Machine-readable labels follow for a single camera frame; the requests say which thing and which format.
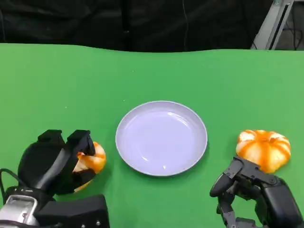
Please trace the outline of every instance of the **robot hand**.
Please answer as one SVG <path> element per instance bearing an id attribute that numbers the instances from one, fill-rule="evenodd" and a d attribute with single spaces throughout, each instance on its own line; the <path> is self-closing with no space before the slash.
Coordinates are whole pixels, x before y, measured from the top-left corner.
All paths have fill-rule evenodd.
<path id="1" fill-rule="evenodd" d="M 255 212 L 264 228 L 304 228 L 301 212 L 285 181 L 238 156 L 217 179 L 210 196 L 218 198 L 217 213 L 227 228 L 257 228 L 254 220 L 235 217 L 231 206 L 235 195 L 256 201 Z"/>

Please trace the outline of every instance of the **plate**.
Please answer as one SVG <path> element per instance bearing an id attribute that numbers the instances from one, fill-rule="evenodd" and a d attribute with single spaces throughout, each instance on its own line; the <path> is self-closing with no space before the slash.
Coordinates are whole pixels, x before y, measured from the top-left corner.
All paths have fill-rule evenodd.
<path id="1" fill-rule="evenodd" d="M 190 169 L 203 156 L 207 130 L 188 107 L 171 101 L 142 104 L 121 120 L 116 147 L 133 169 L 171 176 Z"/>

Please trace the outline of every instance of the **white metal frame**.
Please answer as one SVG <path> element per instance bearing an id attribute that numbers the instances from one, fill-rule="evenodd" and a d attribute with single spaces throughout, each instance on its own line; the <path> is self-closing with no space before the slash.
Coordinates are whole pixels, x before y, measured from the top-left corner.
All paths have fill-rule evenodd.
<path id="1" fill-rule="evenodd" d="M 274 0 L 251 49 L 275 49 L 294 0 Z"/>

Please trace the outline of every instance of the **small pumpkin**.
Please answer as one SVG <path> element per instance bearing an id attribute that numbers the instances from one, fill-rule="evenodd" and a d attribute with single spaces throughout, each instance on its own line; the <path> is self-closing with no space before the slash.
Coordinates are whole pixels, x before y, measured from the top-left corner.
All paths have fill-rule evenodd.
<path id="1" fill-rule="evenodd" d="M 95 156 L 88 156 L 82 152 L 79 152 L 78 162 L 73 170 L 73 172 L 80 172 L 87 169 L 92 169 L 96 174 L 98 174 L 106 164 L 106 155 L 105 151 L 100 144 L 93 142 L 95 148 Z M 74 189 L 74 192 L 77 192 L 81 189 L 84 189 L 91 181 L 85 183 L 84 185 Z"/>
<path id="2" fill-rule="evenodd" d="M 237 155 L 273 173 L 291 157 L 289 140 L 276 132 L 245 130 L 238 137 Z"/>

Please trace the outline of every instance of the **green surface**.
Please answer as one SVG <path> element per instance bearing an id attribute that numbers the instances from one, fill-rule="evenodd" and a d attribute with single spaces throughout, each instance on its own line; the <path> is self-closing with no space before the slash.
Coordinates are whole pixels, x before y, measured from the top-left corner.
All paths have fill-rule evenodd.
<path id="1" fill-rule="evenodd" d="M 214 50 L 149 54 L 53 45 L 0 45 L 0 167 L 17 171 L 24 149 L 46 129 L 91 130 L 106 169 L 73 200 L 103 193 L 112 228 L 224 227 L 209 190 L 235 154 L 244 129 L 290 138 L 291 161 L 277 172 L 304 210 L 304 52 Z M 202 118 L 209 145 L 191 170 L 154 178 L 128 167 L 115 130 L 135 106 L 182 103 Z M 6 186 L 15 184 L 5 176 Z M 257 219 L 254 203 L 236 200 L 238 216 Z"/>

